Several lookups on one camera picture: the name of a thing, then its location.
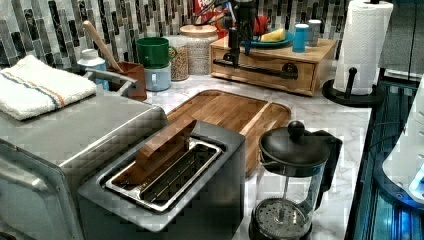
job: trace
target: toaster slot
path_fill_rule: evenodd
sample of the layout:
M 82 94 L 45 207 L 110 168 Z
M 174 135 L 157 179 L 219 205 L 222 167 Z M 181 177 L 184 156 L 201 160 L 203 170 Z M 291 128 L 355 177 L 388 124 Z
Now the toaster slot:
M 167 162 L 158 168 L 158 171 L 161 169 L 160 173 L 153 172 L 136 186 L 126 185 L 128 173 L 135 169 L 136 163 L 133 161 L 118 173 L 112 173 L 105 188 L 147 209 L 164 212 L 207 171 L 221 153 L 219 147 L 191 138 L 189 149 L 172 164 Z
M 184 191 L 189 187 L 186 183 L 189 183 L 189 180 L 216 152 L 216 149 L 197 144 L 151 186 L 141 189 L 140 199 L 156 205 L 164 205 L 178 191 Z

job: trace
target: lemon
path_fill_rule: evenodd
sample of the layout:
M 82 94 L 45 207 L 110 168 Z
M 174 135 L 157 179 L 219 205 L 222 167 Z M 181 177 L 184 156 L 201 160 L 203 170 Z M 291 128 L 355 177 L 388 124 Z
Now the lemon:
M 286 29 L 280 28 L 259 38 L 260 42 L 279 42 L 286 39 Z

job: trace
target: french press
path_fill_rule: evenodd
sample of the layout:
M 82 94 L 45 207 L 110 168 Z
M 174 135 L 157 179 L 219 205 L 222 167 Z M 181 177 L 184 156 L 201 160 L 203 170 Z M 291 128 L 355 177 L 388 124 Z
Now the french press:
M 312 216 L 331 187 L 343 142 L 299 121 L 264 133 L 251 240 L 310 239 Z

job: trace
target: wooden box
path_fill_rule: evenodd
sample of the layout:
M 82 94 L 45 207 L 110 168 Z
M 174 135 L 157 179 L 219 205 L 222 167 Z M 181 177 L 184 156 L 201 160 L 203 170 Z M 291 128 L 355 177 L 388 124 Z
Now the wooden box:
M 210 44 L 210 73 L 214 77 L 313 96 L 321 81 L 328 80 L 335 46 L 334 40 L 319 39 L 318 46 L 306 47 L 305 53 L 294 53 L 292 47 L 278 49 L 251 48 L 249 56 L 246 56 L 244 48 L 241 48 L 239 64 L 281 71 L 285 64 L 293 63 L 298 72 L 297 79 L 293 80 L 214 64 L 215 59 L 222 60 L 224 54 L 230 51 L 226 37 Z

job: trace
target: white jar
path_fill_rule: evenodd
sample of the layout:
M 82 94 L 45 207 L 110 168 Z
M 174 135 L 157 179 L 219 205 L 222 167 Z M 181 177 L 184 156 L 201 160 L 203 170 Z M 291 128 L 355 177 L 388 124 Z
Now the white jar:
M 209 45 L 218 40 L 216 27 L 187 25 L 181 27 L 180 32 L 187 37 L 188 73 L 209 74 Z
M 77 62 L 81 70 L 94 68 L 106 71 L 106 61 L 99 57 L 95 49 L 85 49 L 81 52 L 81 59 Z M 109 82 L 102 79 L 96 79 L 96 84 L 101 84 L 104 90 L 109 90 Z
M 187 38 L 185 36 L 168 36 L 169 46 L 177 49 L 177 56 L 171 60 L 171 79 L 181 81 L 188 78 Z

